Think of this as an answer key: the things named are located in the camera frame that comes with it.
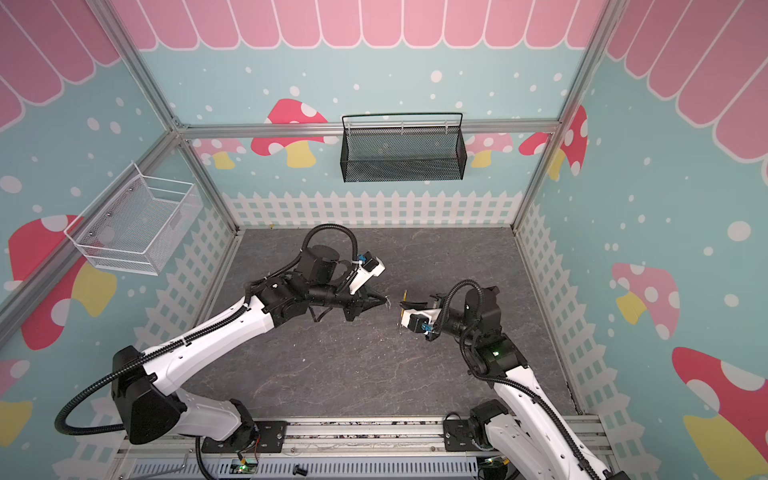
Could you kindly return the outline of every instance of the white wire basket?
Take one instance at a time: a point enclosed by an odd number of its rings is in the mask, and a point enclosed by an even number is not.
[[[148,177],[133,167],[137,174],[79,226],[101,195],[97,197],[67,226],[65,235],[96,268],[159,275],[203,201],[195,184]]]

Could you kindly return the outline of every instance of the robotic arm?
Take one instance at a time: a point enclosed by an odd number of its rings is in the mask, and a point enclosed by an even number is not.
[[[312,236],[321,230],[345,233],[352,241],[352,261],[339,260],[339,253],[324,245],[309,247]],[[333,280],[339,264],[346,265],[346,272]],[[133,346],[117,352],[112,373],[75,396],[59,412],[55,428],[66,435],[124,429],[135,445],[166,434],[180,434],[208,437],[233,451],[252,448],[259,432],[241,402],[196,396],[184,391],[182,384],[224,353],[307,310],[319,322],[333,307],[339,307],[351,322],[360,313],[386,303],[383,295],[365,286],[367,280],[383,271],[384,264],[370,252],[358,255],[357,240],[349,229],[319,225],[306,235],[299,255],[291,263],[248,283],[245,295],[230,308],[161,345],[143,352]],[[328,308],[315,316],[312,306]],[[67,417],[77,405],[109,384],[123,423],[88,428],[67,424]]]
[[[450,307],[464,286],[464,309]],[[472,410],[469,427],[472,443],[506,456],[528,480],[628,480],[623,472],[611,473],[579,442],[536,381],[533,370],[515,344],[502,333],[502,312],[496,303],[499,290],[481,288],[462,280],[446,296],[432,296],[433,305],[401,302],[401,324],[428,341],[442,333],[458,339],[459,350],[470,373],[485,381],[515,412],[498,401]]]

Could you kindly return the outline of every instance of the black wire basket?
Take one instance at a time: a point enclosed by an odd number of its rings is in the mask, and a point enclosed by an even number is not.
[[[461,180],[467,164],[460,113],[345,115],[345,182]]]

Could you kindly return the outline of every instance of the white picket fence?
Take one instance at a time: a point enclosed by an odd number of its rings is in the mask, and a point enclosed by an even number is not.
[[[320,223],[340,223],[356,227],[503,227],[515,219],[523,193],[510,197],[502,192],[493,197],[491,192],[479,197],[475,192],[452,196],[429,192],[417,197],[413,192],[400,196],[397,192],[385,197],[379,192],[374,197],[363,192],[355,197],[350,192],[343,197],[331,193],[314,197],[301,193],[293,197],[270,194],[251,198],[238,194],[237,198],[224,195],[227,206],[241,226],[245,227],[311,227]]]
[[[595,324],[585,318],[587,306],[578,302],[578,288],[568,282],[571,271],[563,270],[563,256],[555,252],[557,242],[549,239],[550,229],[545,228],[540,207],[531,205],[519,231],[558,350],[566,368],[577,379],[571,387],[577,389],[589,413],[601,416],[622,469],[637,480],[657,480],[660,461],[643,448],[641,437],[645,428],[630,420],[627,407],[631,399],[619,393],[614,383],[617,370],[605,364],[606,347],[594,340]]]
[[[138,350],[179,336],[194,324],[231,235],[215,210],[205,209],[205,217],[198,218],[197,224],[200,231],[193,232],[192,242],[184,244],[184,257],[174,258],[176,273],[166,274],[167,288],[156,290],[157,306],[146,309],[147,325],[134,328]],[[91,400],[91,405],[96,414],[90,426],[120,422],[109,394]],[[72,457],[53,464],[55,474],[59,480],[103,478],[124,437],[125,432],[76,437],[78,446]]]

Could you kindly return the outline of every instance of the mesh basket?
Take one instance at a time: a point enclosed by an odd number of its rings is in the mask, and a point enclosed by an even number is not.
[[[462,114],[346,115],[342,123],[345,182],[464,178]]]
[[[202,209],[195,184],[139,173],[65,234],[97,268],[159,275]]]

